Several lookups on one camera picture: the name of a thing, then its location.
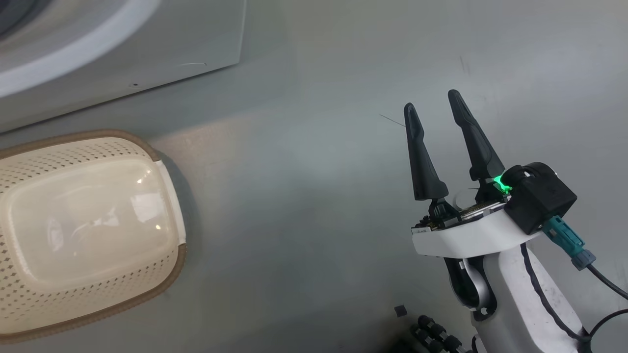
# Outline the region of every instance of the laundry basket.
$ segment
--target laundry basket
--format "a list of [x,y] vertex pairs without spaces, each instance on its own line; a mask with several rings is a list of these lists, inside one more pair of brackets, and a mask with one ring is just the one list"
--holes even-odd
[[168,171],[132,134],[101,130],[0,151],[0,343],[122,312],[185,260]]

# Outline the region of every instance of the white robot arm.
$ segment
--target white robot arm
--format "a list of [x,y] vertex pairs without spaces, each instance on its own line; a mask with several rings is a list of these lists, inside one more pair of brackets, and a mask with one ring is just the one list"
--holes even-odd
[[[425,131],[414,106],[406,105],[414,198],[431,200],[429,215],[412,228],[416,252],[445,260],[452,289],[470,309],[478,331],[474,351],[590,352],[597,328],[628,310],[609,315],[588,333],[526,247],[528,241],[545,233],[579,270],[588,268],[628,299],[628,294],[595,270],[591,265],[595,256],[584,250],[584,242],[562,220],[576,195],[545,164],[517,165],[506,171],[460,93],[449,91],[449,101],[471,159],[471,179],[478,181],[480,188],[476,204],[469,209],[457,210],[447,203],[447,186],[438,179],[423,142]],[[438,329],[430,318],[422,317],[412,330],[432,353],[464,352],[462,346],[447,345],[447,334],[441,335]]]

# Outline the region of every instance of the gray floor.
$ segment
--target gray floor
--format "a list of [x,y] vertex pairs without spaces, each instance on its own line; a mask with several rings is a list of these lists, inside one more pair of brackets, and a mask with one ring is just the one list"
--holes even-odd
[[[169,160],[189,261],[151,302],[5,352],[376,352],[425,313],[468,342],[441,259],[417,255],[402,108],[417,106],[452,193],[475,186],[447,90],[505,165],[543,161],[580,197],[567,221],[628,286],[628,3],[251,0],[242,62],[4,134],[1,146],[118,128]],[[624,308],[534,244],[586,327]],[[628,320],[593,343],[623,351]]]

